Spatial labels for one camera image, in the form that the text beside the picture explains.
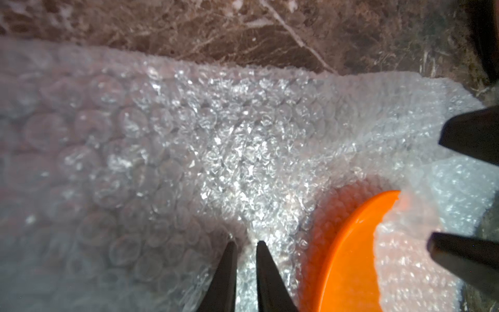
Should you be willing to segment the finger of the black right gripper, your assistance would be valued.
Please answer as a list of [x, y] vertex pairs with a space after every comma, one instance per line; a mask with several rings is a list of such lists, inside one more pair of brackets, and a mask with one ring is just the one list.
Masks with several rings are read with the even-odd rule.
[[498, 243], [433, 232], [427, 243], [431, 259], [484, 295], [498, 300]]
[[439, 145], [497, 166], [498, 107], [452, 117], [441, 130]]

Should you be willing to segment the pink bubble bundle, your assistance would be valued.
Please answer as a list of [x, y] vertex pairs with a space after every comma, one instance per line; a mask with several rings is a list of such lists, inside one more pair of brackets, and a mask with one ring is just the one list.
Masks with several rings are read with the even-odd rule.
[[432, 262], [441, 230], [498, 239], [498, 169], [441, 147], [482, 108], [411, 72], [197, 65], [1, 39], [1, 310], [194, 311], [227, 242], [238, 311], [257, 310], [266, 242], [311, 308], [324, 250], [360, 205], [402, 192], [374, 231], [384, 311], [496, 311]]

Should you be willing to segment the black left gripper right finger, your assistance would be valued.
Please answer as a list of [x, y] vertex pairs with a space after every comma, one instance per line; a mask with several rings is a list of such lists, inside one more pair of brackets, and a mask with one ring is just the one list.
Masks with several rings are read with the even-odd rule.
[[298, 312], [263, 240], [257, 244], [256, 274], [259, 312]]

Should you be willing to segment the orange dinner plate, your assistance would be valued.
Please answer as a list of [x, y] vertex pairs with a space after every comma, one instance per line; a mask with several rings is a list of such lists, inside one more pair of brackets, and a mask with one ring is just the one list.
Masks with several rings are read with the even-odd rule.
[[300, 311], [381, 311], [374, 232], [400, 191], [366, 200], [335, 229], [310, 245], [300, 283]]

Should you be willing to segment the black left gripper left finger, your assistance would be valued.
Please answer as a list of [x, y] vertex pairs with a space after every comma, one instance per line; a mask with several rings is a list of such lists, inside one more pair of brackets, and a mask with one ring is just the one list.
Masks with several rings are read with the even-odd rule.
[[237, 245], [227, 243], [197, 312], [234, 312], [237, 289]]

